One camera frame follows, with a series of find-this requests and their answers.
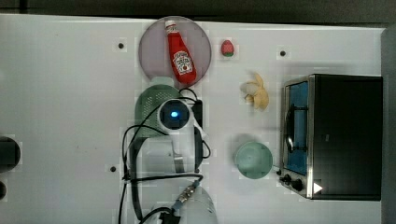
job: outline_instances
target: light green bowl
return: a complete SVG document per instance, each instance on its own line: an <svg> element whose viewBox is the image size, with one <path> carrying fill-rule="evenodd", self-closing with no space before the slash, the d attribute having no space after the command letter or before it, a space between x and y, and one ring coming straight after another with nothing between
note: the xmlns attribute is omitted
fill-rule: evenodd
<svg viewBox="0 0 396 224"><path fill-rule="evenodd" d="M258 142L242 145L235 154L235 164L239 172L250 179L265 177L270 173L273 163L270 149Z"/></svg>

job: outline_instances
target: pink plate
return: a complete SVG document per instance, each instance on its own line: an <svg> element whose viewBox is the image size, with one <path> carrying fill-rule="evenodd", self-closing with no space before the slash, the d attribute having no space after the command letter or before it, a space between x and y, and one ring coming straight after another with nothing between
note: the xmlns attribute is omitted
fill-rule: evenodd
<svg viewBox="0 0 396 224"><path fill-rule="evenodd" d="M177 23L177 29L194 61L197 78L189 85L179 83L173 73L169 60L165 20L173 20ZM171 77L178 89L197 83L209 68L211 56L210 42L205 31L197 23L184 17L171 16L159 19L150 25L140 39L139 62L146 76L150 80L154 77Z"/></svg>

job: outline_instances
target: white tabletop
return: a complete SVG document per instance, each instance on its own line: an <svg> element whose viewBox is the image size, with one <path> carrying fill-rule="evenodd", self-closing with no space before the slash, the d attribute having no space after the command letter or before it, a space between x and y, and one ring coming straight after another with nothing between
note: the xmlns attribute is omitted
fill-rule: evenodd
<svg viewBox="0 0 396 224"><path fill-rule="evenodd" d="M109 168L120 168L122 133L148 86L137 47L152 22L0 15L0 134L22 147L21 164L0 174L8 189L0 223L116 223L120 174ZM212 44L209 71L193 87L205 104L213 150L201 170L219 223L380 223L381 202L308 201L280 186L274 173L242 177L233 154L256 139L279 165L283 83L314 73L380 76L383 29L199 24ZM220 56L225 38L236 48L231 59ZM118 49L120 42L126 48ZM239 90L252 72L268 90L265 111L247 105Z"/></svg>

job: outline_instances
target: oven knob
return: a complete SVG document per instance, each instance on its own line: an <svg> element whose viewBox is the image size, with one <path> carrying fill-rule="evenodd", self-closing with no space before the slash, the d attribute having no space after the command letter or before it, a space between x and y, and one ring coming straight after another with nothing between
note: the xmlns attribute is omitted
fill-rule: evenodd
<svg viewBox="0 0 396 224"><path fill-rule="evenodd" d="M296 179L291 181L291 186L297 190L297 191L301 191L303 189L303 181L301 181L301 179Z"/></svg>
<svg viewBox="0 0 396 224"><path fill-rule="evenodd" d="M291 177L290 177L290 175L285 175L283 177L280 177L279 180L284 182L285 185L289 185L290 181L291 181Z"/></svg>

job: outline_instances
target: ketchup bottle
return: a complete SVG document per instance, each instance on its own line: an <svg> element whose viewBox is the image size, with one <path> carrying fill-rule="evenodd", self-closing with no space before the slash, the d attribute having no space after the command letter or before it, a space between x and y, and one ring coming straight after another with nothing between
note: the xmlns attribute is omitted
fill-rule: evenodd
<svg viewBox="0 0 396 224"><path fill-rule="evenodd" d="M174 21L165 22L168 34L169 58L177 80L181 83L192 83L197 77L194 62L189 50L181 38Z"/></svg>

